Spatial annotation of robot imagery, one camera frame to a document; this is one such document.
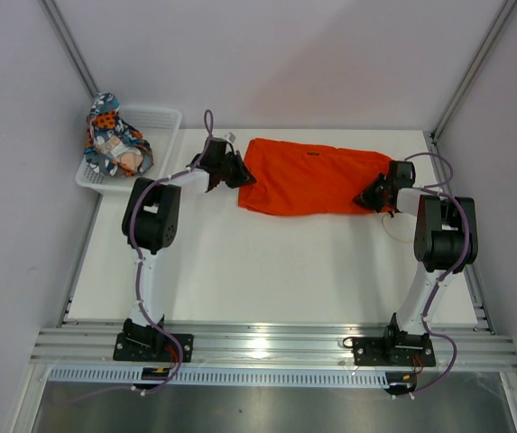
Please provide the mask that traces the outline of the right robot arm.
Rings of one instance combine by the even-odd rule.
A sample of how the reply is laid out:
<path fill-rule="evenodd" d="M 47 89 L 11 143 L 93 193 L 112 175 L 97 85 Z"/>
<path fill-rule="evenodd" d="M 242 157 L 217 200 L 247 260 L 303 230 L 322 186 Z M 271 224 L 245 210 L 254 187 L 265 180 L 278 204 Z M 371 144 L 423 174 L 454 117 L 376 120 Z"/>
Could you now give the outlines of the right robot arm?
<path fill-rule="evenodd" d="M 416 172 L 410 161 L 390 161 L 388 171 L 379 174 L 354 198 L 359 207 L 379 213 L 389 211 L 416 218 L 413 252 L 417 270 L 409 293 L 393 315 L 400 332 L 383 339 L 383 357 L 401 364 L 414 351 L 405 334 L 424 335 L 445 288 L 478 255 L 475 201 L 455 197 L 438 186 L 417 188 Z"/>

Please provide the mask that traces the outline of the orange shorts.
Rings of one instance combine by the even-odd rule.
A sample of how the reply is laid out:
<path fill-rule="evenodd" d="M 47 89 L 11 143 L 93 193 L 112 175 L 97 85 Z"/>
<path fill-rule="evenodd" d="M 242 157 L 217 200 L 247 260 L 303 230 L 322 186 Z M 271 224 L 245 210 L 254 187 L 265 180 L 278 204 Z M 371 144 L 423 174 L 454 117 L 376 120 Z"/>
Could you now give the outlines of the orange shorts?
<path fill-rule="evenodd" d="M 254 138 L 244 164 L 256 182 L 239 189 L 237 204 L 275 217 L 366 215 L 355 198 L 391 160 L 379 152 Z"/>

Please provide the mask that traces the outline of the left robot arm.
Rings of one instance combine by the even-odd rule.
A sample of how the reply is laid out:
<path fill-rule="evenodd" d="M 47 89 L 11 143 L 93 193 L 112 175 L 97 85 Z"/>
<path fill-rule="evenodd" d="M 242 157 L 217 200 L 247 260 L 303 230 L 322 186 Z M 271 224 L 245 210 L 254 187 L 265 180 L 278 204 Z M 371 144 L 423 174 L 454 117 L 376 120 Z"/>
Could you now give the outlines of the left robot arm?
<path fill-rule="evenodd" d="M 135 181 L 122 221 L 127 243 L 137 254 L 135 303 L 128 320 L 139 327 L 160 327 L 162 297 L 154 285 L 162 282 L 162 251 L 171 246 L 179 228 L 183 198 L 208 193 L 224 183 L 230 189 L 253 185 L 256 178 L 236 150 L 232 134 L 210 137 L 201 153 L 184 169 L 165 178 Z"/>

